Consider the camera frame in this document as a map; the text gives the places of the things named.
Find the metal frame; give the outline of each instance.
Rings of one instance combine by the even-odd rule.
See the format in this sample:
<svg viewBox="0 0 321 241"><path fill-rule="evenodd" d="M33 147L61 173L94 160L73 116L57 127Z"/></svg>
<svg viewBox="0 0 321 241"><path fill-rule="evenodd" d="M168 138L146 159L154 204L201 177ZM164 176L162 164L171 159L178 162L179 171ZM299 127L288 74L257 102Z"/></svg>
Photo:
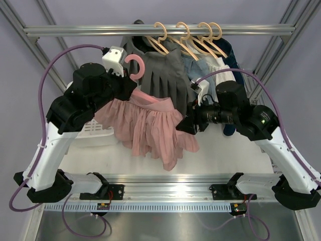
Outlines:
<svg viewBox="0 0 321 241"><path fill-rule="evenodd" d="M3 15L6 17L6 19L9 21L9 23L12 25L14 30L18 33L18 35L23 40L25 45L30 49L30 51L35 56L35 58L38 60L38 62L41 64L41 66L43 68L46 68L49 63L47 55L40 48L40 46L36 43L36 41L33 41L35 39L30 39L25 34L25 32L24 32L25 23L19 17L19 15L14 10L14 8L11 6L11 4L8 2L8 0L0 1L0 11L3 13ZM61 78L61 76L59 75L56 68L52 68L49 71L49 76L55 82L55 84L58 86L58 88L62 92L64 92L67 85L66 85L65 81Z"/></svg>
<svg viewBox="0 0 321 241"><path fill-rule="evenodd" d="M208 29L197 24L188 25L192 35L206 35ZM276 35L290 36L295 30L293 25L220 25L223 35ZM186 34L185 28L176 28L174 24L166 24L168 35ZM217 27L212 27L213 33L218 34ZM109 25L109 26L41 26L24 28L29 37L79 37L79 36L157 36L164 33L162 28L151 24L144 25Z"/></svg>
<svg viewBox="0 0 321 241"><path fill-rule="evenodd" d="M55 25L56 21L54 20L54 17L52 16L52 14L51 14L47 4L44 2L44 0L36 0L36 2L38 4L40 10L42 11L43 15L45 16L48 24ZM57 37L57 41L63 50L68 48L68 46L63 38ZM79 66L78 66L76 60L74 59L74 57L71 55L70 52L68 52L66 54L66 57L74 70L79 69Z"/></svg>
<svg viewBox="0 0 321 241"><path fill-rule="evenodd" d="M297 1L292 1L294 8L296 6ZM274 58L270 61L270 63L267 65L267 69L263 73L263 71L260 70L260 68L255 71L255 73L258 74L258 77L261 79L262 83L264 85L267 84L267 82L270 80L271 76L277 69L277 67L280 65L281 61L284 59L284 57L287 55L289 50L291 49L292 45L296 42L298 37L302 34L303 30L306 28L306 26L309 24L313 16L318 12L318 10L321 7L321 0L309 0L303 7L302 11L299 13L298 17L296 18L294 27L295 30L293 31L292 35L288 39L285 40L281 46L277 47L275 50ZM283 17L282 21L285 21L289 18ZM263 56L268 55L269 51L272 49L272 46L267 47L265 53ZM256 87L252 90L252 92L249 95L249 98L252 101L256 101L260 98L262 95L262 88L257 84Z"/></svg>
<svg viewBox="0 0 321 241"><path fill-rule="evenodd" d="M52 26L26 27L8 0L0 1L0 10L44 68L48 65L49 60L37 43L39 37L57 37L60 47L66 49L67 44L62 38L64 36L140 36L161 35L163 33L161 28L154 28L153 25L56 26L55 20L45 2L43 0L36 1L46 17L48 24ZM261 77L264 84L269 81L271 75L286 56L293 43L320 8L321 0L309 0L295 18L295 24L288 24L288 20L293 15L299 1L300 0L291 1L278 25L221 25L224 35L273 36L254 71L255 74ZM197 27L197 25L189 25L189 28L193 35L205 35L208 31L206 28ZM175 25L166 25L166 29L169 35L183 35L185 33L183 28L176 28ZM217 32L217 28L213 27L213 33ZM278 36L281 37L283 43L278 43ZM74 69L78 68L71 54L67 56L67 59ZM61 91L64 91L66 83L60 77L58 71L53 68L49 74ZM258 100L261 96L261 91L258 86L254 87L251 90L250 98L252 100ZM133 201L143 201L147 196L149 197L149 201L153 202L208 202L211 199L211 195L207 190L209 183L226 183L228 178L229 177L224 177L224 175L220 178L217 176L213 178L183 175L166 178L166 180L160 177L146 179L128 175L113 175L108 177L111 182L126 183L126 186L129 187L127 190L127 194L129 194L127 201L131 199L134 199ZM182 194L186 196L173 196L173 194L177 193L183 186L186 190L182 192ZM24 240L35 240L43 210L44 206L42 205L33 211ZM296 212L296 216L304 240L317 240L309 214L305 210L301 210Z"/></svg>

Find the black mount bracket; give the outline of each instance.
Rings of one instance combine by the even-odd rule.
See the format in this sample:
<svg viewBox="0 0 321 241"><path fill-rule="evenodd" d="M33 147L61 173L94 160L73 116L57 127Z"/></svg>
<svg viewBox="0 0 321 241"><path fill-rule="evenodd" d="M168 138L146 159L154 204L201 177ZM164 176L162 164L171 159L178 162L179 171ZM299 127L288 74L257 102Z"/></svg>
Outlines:
<svg viewBox="0 0 321 241"><path fill-rule="evenodd" d="M98 177L102 183L101 188L98 192L91 193L80 193L80 200L109 200L110 192L112 193L112 200L122 200L124 196L125 186L122 184L109 184L109 182L98 172L93 172L96 177Z"/></svg>
<svg viewBox="0 0 321 241"><path fill-rule="evenodd" d="M21 185L24 180L23 172L17 172L14 175L14 180L18 185ZM69 180L61 169L58 169L55 182L51 187L38 192L31 188L27 192L27 196L32 203L59 202L69 194L72 184L73 181Z"/></svg>
<svg viewBox="0 0 321 241"><path fill-rule="evenodd" d="M212 184L209 189L212 192L213 200L248 200L252 194L243 194L236 187L237 180L242 175L243 173L239 172L234 174L227 184Z"/></svg>

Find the aluminum rail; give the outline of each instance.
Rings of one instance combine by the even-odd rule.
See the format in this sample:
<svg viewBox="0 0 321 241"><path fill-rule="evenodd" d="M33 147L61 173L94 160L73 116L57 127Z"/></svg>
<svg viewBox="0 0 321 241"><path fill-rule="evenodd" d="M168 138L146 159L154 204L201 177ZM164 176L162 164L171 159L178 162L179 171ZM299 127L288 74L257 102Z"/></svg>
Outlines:
<svg viewBox="0 0 321 241"><path fill-rule="evenodd" d="M320 8L321 0L307 1L304 10L302 11L302 13L300 13L300 16L298 17L295 23L295 31L293 31L293 34L290 36L287 43L284 45L284 47L278 54L278 57L273 61L273 63L271 63L266 73L261 77L262 83L264 85L266 85L267 82L270 80L277 67L280 65L284 57L288 54L293 44L300 38L304 29L308 26L309 22L313 19L313 17L320 10ZM261 88L261 86L256 85L256 87L249 94L249 98L252 101L256 101L260 98L262 93L263 89Z"/></svg>
<svg viewBox="0 0 321 241"><path fill-rule="evenodd" d="M176 28L173 24L165 25L167 34L172 36L184 35L185 28ZM205 27L196 24L188 25L192 35L206 35ZM293 25L220 25L223 35L268 35L291 36L295 30ZM213 33L218 34L218 29L212 27ZM151 24L144 25L109 25L109 26L26 26L25 33L29 37L71 37L71 36L158 36L163 35L163 29L154 28Z"/></svg>
<svg viewBox="0 0 321 241"><path fill-rule="evenodd" d="M38 62L41 64L41 66L43 68L46 68L49 63L47 55L43 52L39 45L35 44L30 38L28 38L27 34L24 32L25 23L22 21L20 16L17 14L17 12L14 10L14 8L8 1L0 1L0 13L1 12L12 25L16 33L23 40L25 45L35 56L35 58L38 60ZM49 71L49 76L52 78L52 80L55 82L58 88L62 92L64 92L66 89L66 83L61 78L56 68L53 67Z"/></svg>

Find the metal clothing rack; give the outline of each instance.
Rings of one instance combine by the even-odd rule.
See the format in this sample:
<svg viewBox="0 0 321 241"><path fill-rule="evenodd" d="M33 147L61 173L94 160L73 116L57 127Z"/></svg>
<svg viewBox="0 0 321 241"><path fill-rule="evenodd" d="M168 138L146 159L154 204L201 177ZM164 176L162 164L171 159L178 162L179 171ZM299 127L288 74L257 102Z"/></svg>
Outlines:
<svg viewBox="0 0 321 241"><path fill-rule="evenodd" d="M57 26L56 22L47 7L44 0L36 0L41 12L46 17L49 25L47 26L26 26L9 0L0 2L0 10L23 39L26 46L31 50L39 63L45 68L48 64L48 57L42 50L37 40L40 37L57 37L58 43L62 49L67 48L62 37L79 36L142 36L142 35L161 35L161 28L154 28L153 25L110 25L110 26ZM266 46L254 73L266 84L272 74L285 57L296 39L301 35L302 30L308 24L310 19L320 8L320 0L292 0L285 11L279 24L276 25L220 25L223 35L249 35L249 36L272 36ZM188 25L192 35L206 35L207 29L197 27L197 25ZM169 35L183 35L184 28L176 28L175 25L165 25ZM213 33L218 29L212 27ZM67 59L74 69L78 65L71 53L67 54ZM58 85L61 91L66 89L66 82L61 78L58 71L53 68L50 76ZM250 90L249 97L252 101L257 101L262 94L260 86L255 84Z"/></svg>
<svg viewBox="0 0 321 241"><path fill-rule="evenodd" d="M161 28L154 28L153 25L109 25L109 26L57 26L56 22L47 7L44 0L35 0L45 16L48 25L47 26L26 26L24 21L20 18L15 11L9 0L0 1L0 11L18 33L19 37L23 40L24 44L30 49L32 54L38 60L38 62L46 68L49 63L47 54L43 51L41 46L37 43L39 38L44 37L56 37L57 41L62 49L66 49L68 46L65 43L63 37L79 37L79 36L142 36L150 35L157 36L163 33ZM295 41L302 35L303 30L318 12L321 7L321 0L291 0L288 8L283 14L279 24L275 25L225 25L221 24L223 35L246 35L246 36L271 36L268 45L265 48L256 68L254 74L256 74L264 84L266 84L278 65L282 62ZM165 25L169 35L184 35L185 29L176 28L175 25ZM188 25L192 35L206 35L208 30L203 27L197 27L197 25ZM218 33L216 27L212 28L213 33ZM67 54L67 59L74 69L78 68L78 65L71 53ZM53 68L50 72L51 79L57 84L57 86L64 91L66 89L66 82L62 79L59 72ZM251 83L247 86L249 97L253 102L258 101L262 95L262 89ZM138 180L135 177L115 176L115 182L127 182L129 185L136 187L136 183L147 183L146 180ZM150 184L155 187L150 191L150 198L155 198L157 195L164 193L164 186L171 187L172 189L179 189L182 182L188 180L191 188L188 192L198 193L198 201L208 200L208 193L204 188L207 187L209 180L212 182L212 178L208 180L206 177L177 177L177 180L166 180L164 185L162 182L150 180ZM226 181L224 178L218 178L218 182ZM146 189L143 190L143 197L146 196ZM172 198L162 196L163 202L171 202ZM35 240L35 235L38 231L42 212L44 207L41 206L34 210L28 232L25 240ZM295 212L300 231L304 240L316 240L313 233L311 222L308 218L306 211Z"/></svg>

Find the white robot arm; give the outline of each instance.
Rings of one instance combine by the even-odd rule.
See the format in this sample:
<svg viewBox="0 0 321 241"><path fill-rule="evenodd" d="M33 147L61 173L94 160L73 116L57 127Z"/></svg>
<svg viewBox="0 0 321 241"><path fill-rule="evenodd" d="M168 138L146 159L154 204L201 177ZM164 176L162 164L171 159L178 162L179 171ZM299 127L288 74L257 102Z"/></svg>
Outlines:
<svg viewBox="0 0 321 241"><path fill-rule="evenodd" d="M88 63L73 74L73 84L63 96L55 99L47 114L47 139L24 172L15 174L20 185L29 179L28 197L34 203L58 202L72 193L92 194L91 198L108 199L109 183L99 173L70 174L58 170L72 141L84 124L106 103L119 98L128 100L136 83L123 71L126 52L111 47L103 56L104 66ZM237 131L254 141L278 165L283 175L249 175L236 173L226 185L211 186L213 198L242 200L248 194L258 197L275 197L282 205L298 210L317 205L320 173L293 147L285 144L278 119L266 106L250 105L245 89L235 81L226 81L216 87L219 102L211 105L194 101L188 104L187 116L177 130L196 134L209 123L234 124ZM32 176L27 175L40 150L44 148ZM305 168L298 163L293 151L301 158ZM311 178L308 168L315 176Z"/></svg>

